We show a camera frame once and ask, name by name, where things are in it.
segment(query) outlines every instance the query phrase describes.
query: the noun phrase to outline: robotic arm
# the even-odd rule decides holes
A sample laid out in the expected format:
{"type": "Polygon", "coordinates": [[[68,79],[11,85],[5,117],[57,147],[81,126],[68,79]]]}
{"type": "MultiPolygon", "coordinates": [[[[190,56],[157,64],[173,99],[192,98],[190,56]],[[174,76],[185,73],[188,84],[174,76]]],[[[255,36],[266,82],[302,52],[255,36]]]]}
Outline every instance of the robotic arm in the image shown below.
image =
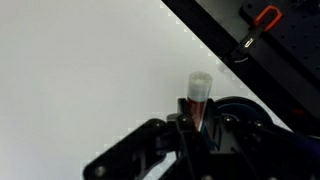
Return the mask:
{"type": "Polygon", "coordinates": [[[85,180],[143,179],[166,154],[176,161],[160,179],[320,178],[320,144],[275,126],[251,100],[209,99],[198,132],[185,99],[166,121],[151,119],[84,170],[85,180]]]}

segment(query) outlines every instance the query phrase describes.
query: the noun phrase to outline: orange clamp handle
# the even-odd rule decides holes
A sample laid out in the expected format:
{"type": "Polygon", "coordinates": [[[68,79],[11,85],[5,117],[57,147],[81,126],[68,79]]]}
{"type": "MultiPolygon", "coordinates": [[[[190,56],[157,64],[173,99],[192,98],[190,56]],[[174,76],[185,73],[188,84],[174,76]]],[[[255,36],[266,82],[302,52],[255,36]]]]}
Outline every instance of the orange clamp handle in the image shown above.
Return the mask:
{"type": "Polygon", "coordinates": [[[271,9],[277,11],[277,16],[271,21],[271,23],[268,26],[266,26],[264,28],[264,31],[268,31],[269,29],[271,29],[280,20],[280,18],[283,16],[283,14],[281,13],[281,11],[278,8],[276,8],[275,6],[269,5],[256,17],[256,19],[254,20],[254,24],[256,26],[258,26],[260,24],[261,19],[263,18],[263,16],[266,15],[268,13],[268,11],[271,10],[271,9]]]}

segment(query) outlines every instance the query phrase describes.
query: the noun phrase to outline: white cap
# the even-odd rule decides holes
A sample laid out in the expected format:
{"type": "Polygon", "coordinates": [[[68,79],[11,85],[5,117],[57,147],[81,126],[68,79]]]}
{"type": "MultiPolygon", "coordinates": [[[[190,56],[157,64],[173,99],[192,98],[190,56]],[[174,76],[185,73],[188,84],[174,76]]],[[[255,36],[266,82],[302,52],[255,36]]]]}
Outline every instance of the white cap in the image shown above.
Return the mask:
{"type": "Polygon", "coordinates": [[[212,85],[212,77],[205,72],[194,72],[189,76],[188,98],[196,102],[207,101],[212,85]]]}

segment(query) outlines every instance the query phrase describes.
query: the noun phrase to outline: test tube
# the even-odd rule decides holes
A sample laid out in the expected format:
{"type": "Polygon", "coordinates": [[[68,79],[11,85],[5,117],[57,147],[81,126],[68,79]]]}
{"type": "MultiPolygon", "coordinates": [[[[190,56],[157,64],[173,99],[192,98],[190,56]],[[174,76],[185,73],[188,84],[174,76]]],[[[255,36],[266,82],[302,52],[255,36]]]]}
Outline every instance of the test tube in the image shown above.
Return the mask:
{"type": "Polygon", "coordinates": [[[209,98],[211,85],[212,77],[208,73],[197,71],[189,76],[187,101],[191,118],[198,131],[202,126],[202,116],[209,98]]]}

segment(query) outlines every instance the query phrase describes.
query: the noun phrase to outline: red liquid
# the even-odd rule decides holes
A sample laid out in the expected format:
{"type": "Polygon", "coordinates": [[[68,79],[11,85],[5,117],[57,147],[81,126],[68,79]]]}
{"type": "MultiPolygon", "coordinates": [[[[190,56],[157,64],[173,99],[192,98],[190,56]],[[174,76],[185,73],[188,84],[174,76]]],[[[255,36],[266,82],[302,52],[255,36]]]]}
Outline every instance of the red liquid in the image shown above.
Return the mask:
{"type": "Polygon", "coordinates": [[[204,110],[205,101],[196,102],[188,98],[188,107],[191,112],[191,118],[197,128],[199,130],[200,122],[202,119],[202,114],[204,110]]]}

